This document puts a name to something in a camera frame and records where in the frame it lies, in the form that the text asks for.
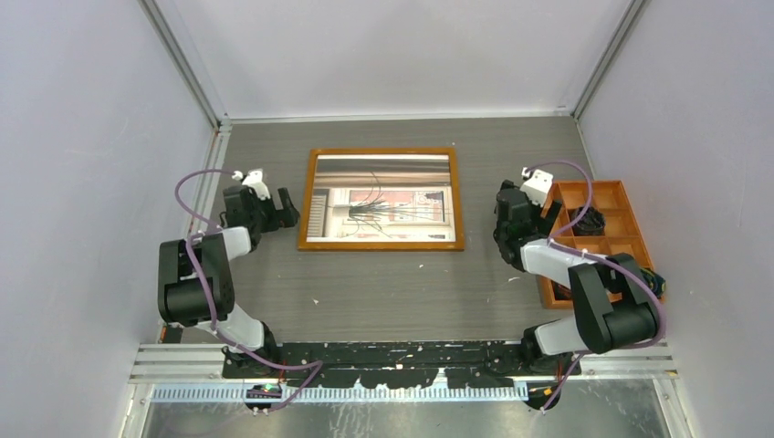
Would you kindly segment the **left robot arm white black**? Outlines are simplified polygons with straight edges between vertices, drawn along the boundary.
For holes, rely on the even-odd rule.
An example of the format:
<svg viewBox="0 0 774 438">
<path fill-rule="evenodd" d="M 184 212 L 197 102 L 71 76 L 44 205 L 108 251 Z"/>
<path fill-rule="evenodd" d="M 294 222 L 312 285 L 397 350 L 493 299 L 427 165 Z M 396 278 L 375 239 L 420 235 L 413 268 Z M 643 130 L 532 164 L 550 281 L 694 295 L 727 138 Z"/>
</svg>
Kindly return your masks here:
<svg viewBox="0 0 774 438">
<path fill-rule="evenodd" d="M 278 203 L 248 185 L 227 187 L 216 231 L 163 242 L 158 252 L 162 320 L 212 334 L 226 344 L 227 361 L 246 365 L 259 378 L 278 370 L 280 349 L 267 324 L 236 304 L 231 263 L 254 252 L 264 234 L 298 223 L 288 188 L 277 194 Z"/>
</svg>

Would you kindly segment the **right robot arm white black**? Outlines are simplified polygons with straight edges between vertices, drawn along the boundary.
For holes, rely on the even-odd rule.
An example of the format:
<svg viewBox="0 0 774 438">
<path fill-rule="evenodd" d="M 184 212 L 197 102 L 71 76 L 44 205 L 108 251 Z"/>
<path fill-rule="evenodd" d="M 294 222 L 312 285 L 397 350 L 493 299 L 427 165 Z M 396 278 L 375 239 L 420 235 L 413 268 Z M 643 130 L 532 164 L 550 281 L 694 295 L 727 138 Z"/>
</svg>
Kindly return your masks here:
<svg viewBox="0 0 774 438">
<path fill-rule="evenodd" d="M 539 375 L 571 353 L 601 354 L 658 339 L 660 304 L 635 259 L 560 244 L 549 236 L 560 203 L 544 214 L 528 191 L 526 184 L 501 183 L 494 240 L 508 265 L 568 288 L 573 314 L 525 329 L 516 353 L 520 364 Z"/>
</svg>

